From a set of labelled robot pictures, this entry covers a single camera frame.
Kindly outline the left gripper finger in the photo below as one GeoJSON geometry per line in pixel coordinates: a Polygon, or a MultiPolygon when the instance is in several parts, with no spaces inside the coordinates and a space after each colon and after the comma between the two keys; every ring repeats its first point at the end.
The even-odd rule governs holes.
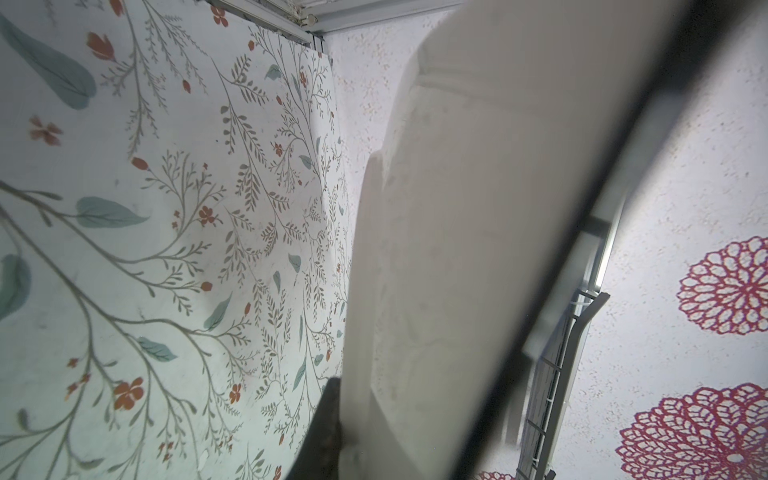
{"type": "Polygon", "coordinates": [[[287,480],[336,480],[342,450],[341,379],[330,378],[287,480]]]}

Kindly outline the white square plate black rim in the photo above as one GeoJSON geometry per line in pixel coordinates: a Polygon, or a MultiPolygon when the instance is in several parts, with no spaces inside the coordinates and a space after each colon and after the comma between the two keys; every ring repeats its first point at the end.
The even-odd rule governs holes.
{"type": "Polygon", "coordinates": [[[361,190],[342,479],[468,479],[747,1],[469,1],[361,190]]]}

